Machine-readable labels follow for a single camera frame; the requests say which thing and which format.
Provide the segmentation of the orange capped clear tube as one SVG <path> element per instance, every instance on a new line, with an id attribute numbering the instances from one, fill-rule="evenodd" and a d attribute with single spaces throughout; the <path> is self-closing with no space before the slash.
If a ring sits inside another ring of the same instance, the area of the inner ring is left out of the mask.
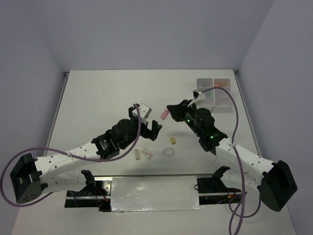
<path id="1" fill-rule="evenodd" d="M 216 83 L 215 87 L 222 87 L 222 88 L 224 88 L 224 87 L 230 87 L 230 85 L 228 83 Z"/>

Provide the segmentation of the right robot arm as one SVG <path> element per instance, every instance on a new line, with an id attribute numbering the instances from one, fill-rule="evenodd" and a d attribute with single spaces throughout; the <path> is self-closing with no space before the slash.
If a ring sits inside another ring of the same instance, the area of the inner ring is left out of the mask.
<path id="1" fill-rule="evenodd" d="M 246 191 L 258 195 L 271 210 L 279 212 L 297 191 L 297 185 L 289 165 L 279 160 L 273 162 L 262 158 L 231 139 L 215 127 L 211 112 L 197 108 L 191 100 L 183 100 L 167 109 L 176 122 L 185 122 L 199 138 L 200 146 L 227 163 L 215 173 L 213 188 L 240 188 L 242 174 L 246 175 Z"/>

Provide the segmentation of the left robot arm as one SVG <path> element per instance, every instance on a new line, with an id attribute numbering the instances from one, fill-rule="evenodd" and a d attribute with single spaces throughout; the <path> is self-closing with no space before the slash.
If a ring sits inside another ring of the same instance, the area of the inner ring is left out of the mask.
<path id="1" fill-rule="evenodd" d="M 129 117 L 121 119 L 104 134 L 68 151 L 50 149 L 51 155 L 34 158 L 33 148 L 15 156 L 18 161 L 10 179 L 18 207 L 33 205 L 42 194 L 73 190 L 91 195 L 96 189 L 92 173 L 74 170 L 88 164 L 114 162 L 128 155 L 140 137 L 155 141 L 162 126 L 155 120 L 148 128 L 151 108 L 136 104 L 129 108 Z"/>

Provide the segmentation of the clear tape roll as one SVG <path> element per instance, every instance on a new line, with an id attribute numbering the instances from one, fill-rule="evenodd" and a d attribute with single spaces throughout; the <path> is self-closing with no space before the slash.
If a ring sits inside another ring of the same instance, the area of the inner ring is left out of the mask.
<path id="1" fill-rule="evenodd" d="M 174 149 L 171 148 L 171 147 L 164 148 L 164 150 L 163 150 L 163 155 L 164 155 L 164 156 L 171 157 L 171 156 L 173 156 L 174 154 L 175 154 L 175 151 L 174 151 Z"/>

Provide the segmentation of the left white compartment container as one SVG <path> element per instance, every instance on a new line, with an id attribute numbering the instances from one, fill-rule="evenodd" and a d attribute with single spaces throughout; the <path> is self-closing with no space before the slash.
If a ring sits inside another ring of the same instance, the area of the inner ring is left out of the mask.
<path id="1" fill-rule="evenodd" d="M 198 78 L 197 79 L 197 90 L 203 92 L 214 86 L 212 78 Z M 205 92 L 206 99 L 198 105 L 198 108 L 206 108 L 212 112 L 215 106 L 215 98 L 210 97 L 210 94 L 214 94 L 214 90 Z"/>

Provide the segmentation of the white compartment container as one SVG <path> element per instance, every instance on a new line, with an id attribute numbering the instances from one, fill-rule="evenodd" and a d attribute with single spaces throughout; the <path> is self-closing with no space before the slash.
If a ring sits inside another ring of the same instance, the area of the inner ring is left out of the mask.
<path id="1" fill-rule="evenodd" d="M 226 91 L 231 94 L 231 82 L 230 79 L 214 79 L 214 85 L 216 83 L 228 83 L 230 87 L 224 87 Z M 215 106 L 213 108 L 214 113 L 232 113 L 233 104 L 227 93 L 221 89 L 214 89 Z"/>
<path id="2" fill-rule="evenodd" d="M 214 86 L 212 78 L 198 78 L 197 79 L 197 90 L 203 92 Z M 212 112 L 215 106 L 215 98 L 210 97 L 210 94 L 214 94 L 214 90 L 205 92 L 206 99 L 198 105 L 198 108 L 206 108 Z"/>

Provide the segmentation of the right white compartment container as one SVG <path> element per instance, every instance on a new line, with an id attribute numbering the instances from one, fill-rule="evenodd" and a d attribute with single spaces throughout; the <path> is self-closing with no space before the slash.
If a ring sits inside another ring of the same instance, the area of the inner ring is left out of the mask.
<path id="1" fill-rule="evenodd" d="M 231 82 L 230 79 L 214 79 L 214 85 L 216 83 L 228 83 L 230 87 L 224 87 L 226 91 L 231 94 Z M 213 108 L 214 113 L 232 113 L 233 104 L 227 93 L 221 89 L 214 89 L 215 106 Z"/>

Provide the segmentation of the silver foil covered plate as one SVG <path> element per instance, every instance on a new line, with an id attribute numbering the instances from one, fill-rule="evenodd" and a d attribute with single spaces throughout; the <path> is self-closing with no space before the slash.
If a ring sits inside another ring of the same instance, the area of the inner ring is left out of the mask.
<path id="1" fill-rule="evenodd" d="M 190 211 L 199 209 L 195 176 L 114 178 L 113 212 Z"/>

